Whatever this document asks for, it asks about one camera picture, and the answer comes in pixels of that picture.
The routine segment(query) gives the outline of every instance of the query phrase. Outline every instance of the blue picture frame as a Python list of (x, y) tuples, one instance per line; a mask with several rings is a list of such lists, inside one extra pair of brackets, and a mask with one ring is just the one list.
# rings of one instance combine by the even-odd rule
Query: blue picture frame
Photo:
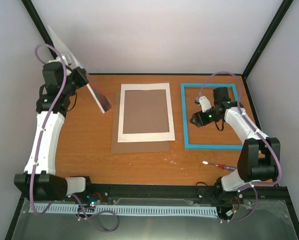
[[(189, 131), (188, 131), (188, 121), (186, 114), (186, 101), (185, 101), (185, 88), (201, 88), (203, 83), (181, 83), (181, 108), (183, 115), (183, 130), (184, 130), (184, 145), (185, 149), (213, 149), (213, 150), (241, 150), (242, 145), (231, 145), (231, 144), (190, 144), (189, 143)], [(234, 98), (237, 101), (239, 96), (234, 83), (206, 83), (204, 88), (232, 88)]]

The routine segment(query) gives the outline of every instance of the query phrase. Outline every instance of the wooden table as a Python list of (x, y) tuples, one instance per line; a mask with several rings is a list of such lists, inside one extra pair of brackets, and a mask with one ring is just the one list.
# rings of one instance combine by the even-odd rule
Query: wooden table
[[(169, 83), (175, 128), (175, 141), (170, 142), (170, 152), (111, 153), (113, 109), (102, 114), (87, 87), (77, 91), (75, 108), (67, 114), (60, 132), (56, 152), (56, 174), (60, 177), (90, 176), (93, 183), (107, 184), (160, 184), (194, 185), (203, 181), (214, 184), (227, 170), (203, 165), (202, 161), (236, 166), (239, 150), (195, 150), (184, 148), (181, 105), (181, 83), (202, 83), (208, 76), (201, 75), (91, 75), (105, 94), (114, 102), (121, 84)], [(215, 76), (210, 83), (235, 83), (232, 76)], [(194, 104), (192, 94), (198, 89), (186, 90), (187, 115), (200, 109)], [(213, 102), (212, 89), (204, 94)], [(243, 89), (241, 102), (253, 119), (247, 94)], [(213, 123), (197, 128), (189, 124), (190, 143), (240, 144), (232, 128), (225, 125), (219, 132)]]

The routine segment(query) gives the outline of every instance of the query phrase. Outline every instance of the white wall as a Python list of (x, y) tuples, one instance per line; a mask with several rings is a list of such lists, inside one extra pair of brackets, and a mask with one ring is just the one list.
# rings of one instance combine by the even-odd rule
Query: white wall
[(299, 0), (294, 1), (247, 79), (263, 130), (281, 143), (281, 185), (299, 220)]
[[(43, 77), (34, 47), (42, 42), (22, 2), (0, 0), (0, 240), (20, 197), (14, 175), (23, 173), (35, 136)], [(42, 58), (50, 58), (47, 51)]]
[(282, 0), (33, 0), (90, 73), (243, 73)]

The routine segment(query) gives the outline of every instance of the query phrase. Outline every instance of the white rectangular frame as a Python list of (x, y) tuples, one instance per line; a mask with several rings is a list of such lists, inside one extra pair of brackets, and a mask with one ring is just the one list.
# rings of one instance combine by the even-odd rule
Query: white rectangular frame
[[(131, 90), (135, 90), (135, 91), (166, 90), (169, 132), (123, 133), (125, 91), (131, 91)], [(120, 88), (117, 141), (119, 143), (136, 143), (136, 142), (162, 142), (162, 141), (174, 141), (174, 140), (175, 140), (175, 132), (174, 132), (170, 84), (169, 83), (122, 84)]]

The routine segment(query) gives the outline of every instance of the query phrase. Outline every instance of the red and blue screwdriver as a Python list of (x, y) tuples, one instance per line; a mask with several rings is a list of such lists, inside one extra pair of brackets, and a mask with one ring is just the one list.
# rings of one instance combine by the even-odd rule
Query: red and blue screwdriver
[(233, 172), (237, 169), (234, 166), (228, 166), (228, 165), (225, 165), (225, 164), (215, 164), (215, 163), (210, 163), (210, 162), (207, 162), (207, 161), (203, 161), (203, 164), (213, 165), (213, 166), (216, 166), (216, 167), (221, 168), (221, 169), (227, 169), (231, 172)]

